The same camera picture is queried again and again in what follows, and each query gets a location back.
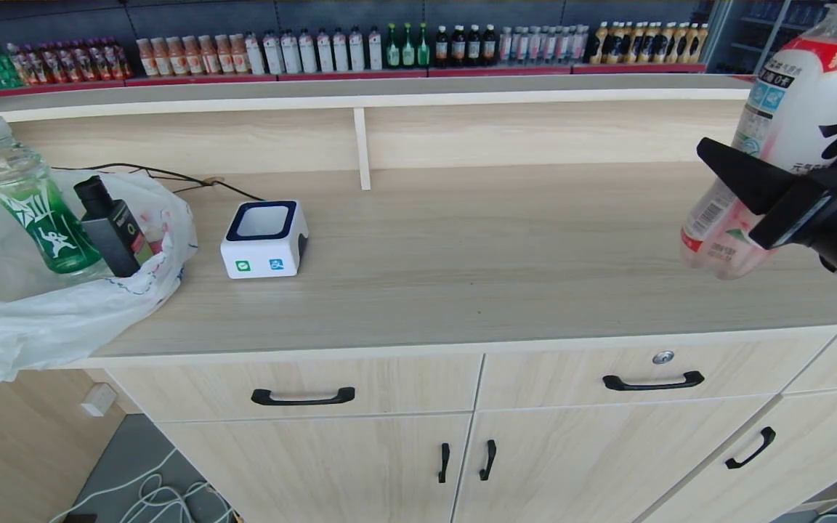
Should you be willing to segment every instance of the plastic bag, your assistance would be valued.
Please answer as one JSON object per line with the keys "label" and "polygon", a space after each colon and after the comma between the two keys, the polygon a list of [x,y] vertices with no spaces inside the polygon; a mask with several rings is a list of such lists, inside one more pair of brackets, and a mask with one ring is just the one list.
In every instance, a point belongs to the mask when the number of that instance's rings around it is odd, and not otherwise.
{"label": "plastic bag", "polygon": [[179,287],[183,264],[198,248],[189,206],[142,173],[53,171],[77,216],[83,208],[73,185],[94,174],[113,198],[126,201],[144,231],[163,231],[162,251],[132,277],[68,287],[65,278],[47,270],[33,239],[0,204],[0,381],[14,380],[23,368],[88,357],[148,317]]}

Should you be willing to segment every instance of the cabinet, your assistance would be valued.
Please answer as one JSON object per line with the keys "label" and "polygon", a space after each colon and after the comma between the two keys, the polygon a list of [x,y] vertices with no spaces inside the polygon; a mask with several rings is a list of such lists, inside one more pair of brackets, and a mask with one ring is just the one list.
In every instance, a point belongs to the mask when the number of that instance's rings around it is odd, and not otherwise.
{"label": "cabinet", "polygon": [[631,523],[769,398],[478,413],[454,521]]}
{"label": "cabinet", "polygon": [[[747,463],[730,469],[729,460]],[[836,480],[837,392],[791,395],[751,421],[641,523],[768,522]]]}
{"label": "cabinet", "polygon": [[448,523],[469,418],[158,426],[247,523]]}

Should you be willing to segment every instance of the black handle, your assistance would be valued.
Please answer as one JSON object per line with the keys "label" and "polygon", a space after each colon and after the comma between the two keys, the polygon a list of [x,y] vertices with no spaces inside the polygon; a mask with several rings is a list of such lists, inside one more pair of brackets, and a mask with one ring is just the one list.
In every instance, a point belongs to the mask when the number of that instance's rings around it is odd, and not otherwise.
{"label": "black handle", "polygon": [[489,479],[489,471],[493,469],[493,460],[496,459],[496,441],[486,442],[486,468],[480,471],[480,481]]}
{"label": "black handle", "polygon": [[615,376],[615,374],[602,377],[602,383],[605,388],[614,391],[664,391],[668,389],[688,389],[695,387],[698,384],[706,381],[702,373],[698,370],[691,370],[684,372],[684,383],[681,384],[664,384],[664,385],[630,385],[622,381],[622,378]]}
{"label": "black handle", "polygon": [[451,446],[441,444],[441,472],[438,473],[438,483],[445,483],[448,480],[448,460],[451,459]]}
{"label": "black handle", "polygon": [[747,466],[747,464],[750,463],[751,460],[758,457],[758,454],[763,453],[764,449],[770,447],[771,443],[774,443],[774,438],[777,437],[777,433],[776,431],[774,431],[774,429],[770,427],[764,427],[764,429],[761,430],[761,437],[764,438],[764,441],[761,443],[761,447],[758,447],[758,450],[755,450],[754,454],[748,456],[747,460],[741,461],[741,463],[735,461],[735,458],[725,461],[725,466],[728,467],[728,470],[735,470],[737,468]]}
{"label": "black handle", "polygon": [[338,394],[335,397],[329,397],[325,400],[274,400],[270,395],[272,391],[266,389],[255,389],[253,394],[250,394],[250,400],[258,405],[267,405],[272,407],[288,407],[299,405],[339,405],[347,403],[355,399],[355,388],[342,387],[338,389]]}

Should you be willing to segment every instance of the floor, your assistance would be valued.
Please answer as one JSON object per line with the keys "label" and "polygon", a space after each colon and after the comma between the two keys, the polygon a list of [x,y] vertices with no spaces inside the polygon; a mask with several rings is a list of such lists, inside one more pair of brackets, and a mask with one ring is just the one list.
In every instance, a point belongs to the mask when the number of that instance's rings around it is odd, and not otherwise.
{"label": "floor", "polygon": [[[102,459],[96,464],[86,486],[80,492],[77,503],[86,496],[100,490],[112,489],[112,487],[126,483],[138,474],[141,474],[163,460],[170,453],[173,446],[160,434],[160,431],[153,426],[143,415],[131,415],[118,427],[116,435],[109,442]],[[202,480],[195,468],[189,464],[179,453],[173,457],[160,470],[163,483],[183,493],[190,484]],[[97,523],[119,523],[122,516],[125,516],[129,507],[136,502],[139,494],[140,481],[111,493],[97,496],[90,502],[73,511],[72,514],[96,514]],[[166,500],[170,494],[161,494],[158,499]],[[215,521],[222,515],[222,504],[219,500],[206,492],[197,493],[190,497],[188,506],[193,511],[196,523],[207,523]],[[140,514],[132,523],[144,523],[150,521],[159,509],[149,508]],[[814,523],[818,517],[815,512],[801,512],[797,514],[786,514],[774,523]],[[179,523],[179,510],[169,509],[156,523]],[[820,523],[837,523],[837,516],[827,516]]]}

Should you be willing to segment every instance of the green glass bottle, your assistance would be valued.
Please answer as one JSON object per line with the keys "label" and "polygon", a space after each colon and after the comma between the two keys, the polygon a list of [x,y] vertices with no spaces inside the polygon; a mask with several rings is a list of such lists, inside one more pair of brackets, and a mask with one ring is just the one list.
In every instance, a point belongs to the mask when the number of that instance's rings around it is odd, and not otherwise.
{"label": "green glass bottle", "polygon": [[[0,203],[37,245],[44,264],[59,275],[87,277],[103,271],[102,256],[36,151],[16,142],[0,116]],[[7,246],[3,256],[8,256]]]}
{"label": "green glass bottle", "polygon": [[418,24],[418,66],[428,67],[428,62],[432,57],[432,50],[428,47],[428,39],[425,36],[425,23]]}
{"label": "green glass bottle", "polygon": [[399,46],[396,46],[396,24],[389,24],[389,34],[386,37],[386,64],[389,68],[399,67]]}
{"label": "green glass bottle", "polygon": [[412,47],[412,24],[404,23],[405,27],[405,42],[403,43],[403,67],[411,69],[416,65],[416,49]]}

